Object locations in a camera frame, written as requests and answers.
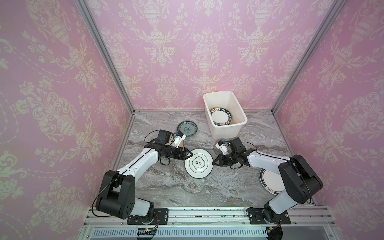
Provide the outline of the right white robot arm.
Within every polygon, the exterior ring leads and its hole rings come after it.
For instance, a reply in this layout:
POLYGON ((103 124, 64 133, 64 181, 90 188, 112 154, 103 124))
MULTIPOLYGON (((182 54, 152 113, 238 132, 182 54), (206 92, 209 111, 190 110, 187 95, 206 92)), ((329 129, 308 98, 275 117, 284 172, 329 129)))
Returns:
POLYGON ((300 155, 278 157, 248 149, 226 155, 219 154, 213 165, 228 167, 234 164, 261 168, 279 175, 285 189, 268 201, 262 211, 265 221, 274 224, 285 211, 298 204, 304 204, 323 188, 323 182, 300 155))

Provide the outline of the white plate green lettered rim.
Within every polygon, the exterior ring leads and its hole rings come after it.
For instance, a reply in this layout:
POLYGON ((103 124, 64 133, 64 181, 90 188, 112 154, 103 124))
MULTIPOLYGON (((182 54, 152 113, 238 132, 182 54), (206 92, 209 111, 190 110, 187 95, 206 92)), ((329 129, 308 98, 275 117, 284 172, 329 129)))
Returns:
POLYGON ((227 126, 233 121, 231 112, 225 108, 212 108, 210 109, 210 115, 217 126, 227 126))

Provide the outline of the white plate red green rim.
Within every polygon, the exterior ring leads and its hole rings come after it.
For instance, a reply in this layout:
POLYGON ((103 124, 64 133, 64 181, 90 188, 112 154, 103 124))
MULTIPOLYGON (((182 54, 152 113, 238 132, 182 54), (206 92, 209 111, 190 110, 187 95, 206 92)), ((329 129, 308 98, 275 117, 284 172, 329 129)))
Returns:
POLYGON ((260 181, 263 187, 275 196, 285 189, 281 176, 266 169, 261 169, 260 181))

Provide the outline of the white plate black rim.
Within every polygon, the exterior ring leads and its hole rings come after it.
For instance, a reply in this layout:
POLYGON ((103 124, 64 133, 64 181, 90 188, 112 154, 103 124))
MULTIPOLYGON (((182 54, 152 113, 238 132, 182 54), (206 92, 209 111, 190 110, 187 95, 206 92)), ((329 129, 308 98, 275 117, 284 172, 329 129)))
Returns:
POLYGON ((206 178, 213 170, 213 157, 205 149, 194 149, 185 160, 185 169, 192 178, 206 178))

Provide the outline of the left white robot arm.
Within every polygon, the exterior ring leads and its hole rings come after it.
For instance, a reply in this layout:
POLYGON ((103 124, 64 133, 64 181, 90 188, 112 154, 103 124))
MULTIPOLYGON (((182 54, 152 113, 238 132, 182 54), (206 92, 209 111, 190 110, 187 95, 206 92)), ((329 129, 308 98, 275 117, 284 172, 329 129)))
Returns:
POLYGON ((185 161, 192 157, 192 152, 181 146, 185 138, 182 132, 159 130, 157 138, 147 142, 136 158, 119 170, 104 174, 92 210, 104 213, 105 217, 122 220, 134 217, 150 222, 155 217, 154 203, 136 197, 136 183, 162 158, 185 161))

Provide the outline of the cream plate with plant motif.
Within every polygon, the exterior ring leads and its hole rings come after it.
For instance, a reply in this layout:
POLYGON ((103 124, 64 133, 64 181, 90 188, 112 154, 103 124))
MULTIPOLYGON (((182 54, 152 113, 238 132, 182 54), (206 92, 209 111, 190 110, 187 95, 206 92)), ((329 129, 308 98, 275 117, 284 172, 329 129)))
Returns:
POLYGON ((172 134, 170 138, 170 146, 175 147, 175 148, 182 148, 184 146, 184 140, 186 138, 186 135, 182 134, 172 134))

